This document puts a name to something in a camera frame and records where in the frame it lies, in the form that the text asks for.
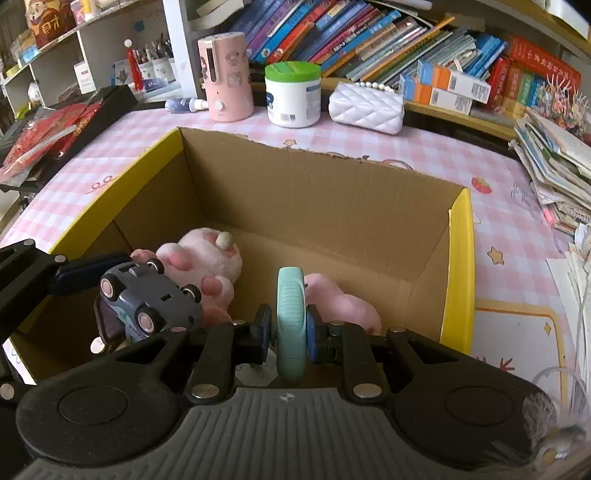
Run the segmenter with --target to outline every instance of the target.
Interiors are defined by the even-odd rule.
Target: gray gripper base
[[[37,459],[16,480],[464,480],[417,453],[383,411],[356,407],[334,388],[237,388],[189,410],[162,445],[133,460],[76,469]]]

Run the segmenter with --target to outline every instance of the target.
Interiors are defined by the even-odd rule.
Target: toy car wheel
[[[181,291],[190,297],[193,297],[196,303],[201,301],[201,290],[192,283],[187,283],[184,287],[181,287]]]
[[[152,307],[141,307],[135,315],[135,320],[145,333],[158,333],[164,327],[164,319],[158,310]]]
[[[107,300],[116,300],[124,290],[125,286],[115,274],[106,273],[100,279],[100,291]]]
[[[146,265],[156,270],[156,272],[158,272],[159,275],[162,275],[164,273],[164,264],[160,260],[158,260],[158,258],[151,258],[146,262]]]

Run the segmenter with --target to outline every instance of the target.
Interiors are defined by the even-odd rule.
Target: gray toy car
[[[100,296],[125,325],[130,342],[164,329],[191,329],[203,316],[200,290],[192,284],[179,287],[157,258],[108,269],[100,279]]]

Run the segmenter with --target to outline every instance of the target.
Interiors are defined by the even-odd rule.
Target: table
[[[416,128],[403,127],[392,137],[340,125],[323,114],[313,127],[285,129],[270,123],[265,109],[232,124],[215,123],[207,112],[131,112],[46,185],[0,245],[34,238],[40,249],[51,252],[93,198],[175,127],[233,133],[278,148],[381,161],[469,187],[476,257],[472,355],[528,380],[548,367],[574,365],[566,315],[546,263],[547,258],[563,258],[568,237],[546,222],[525,168],[503,155]],[[553,373],[539,384],[553,397],[567,400],[566,375]]]

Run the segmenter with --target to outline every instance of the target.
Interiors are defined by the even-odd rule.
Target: stack of papers
[[[554,228],[574,236],[591,223],[591,148],[532,109],[517,120],[513,144]]]

